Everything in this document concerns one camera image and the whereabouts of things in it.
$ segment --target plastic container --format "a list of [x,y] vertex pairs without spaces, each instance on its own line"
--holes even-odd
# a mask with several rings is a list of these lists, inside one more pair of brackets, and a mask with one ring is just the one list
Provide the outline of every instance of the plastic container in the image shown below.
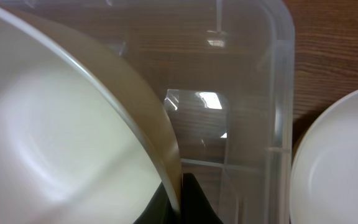
[[143,75],[224,223],[289,223],[294,30],[281,0],[0,4],[88,34]]

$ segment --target clear plastic bin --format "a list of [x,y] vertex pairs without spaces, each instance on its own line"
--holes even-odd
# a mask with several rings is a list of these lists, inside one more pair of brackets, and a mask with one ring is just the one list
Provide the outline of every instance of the clear plastic bin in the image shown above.
[[0,0],[124,57],[225,224],[289,223],[294,30],[281,0]]

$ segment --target transparent plastic box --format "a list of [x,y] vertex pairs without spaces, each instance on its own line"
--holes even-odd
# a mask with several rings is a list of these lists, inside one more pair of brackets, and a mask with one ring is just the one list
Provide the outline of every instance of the transparent plastic box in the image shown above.
[[289,223],[294,28],[281,0],[0,0],[125,58],[225,224]]

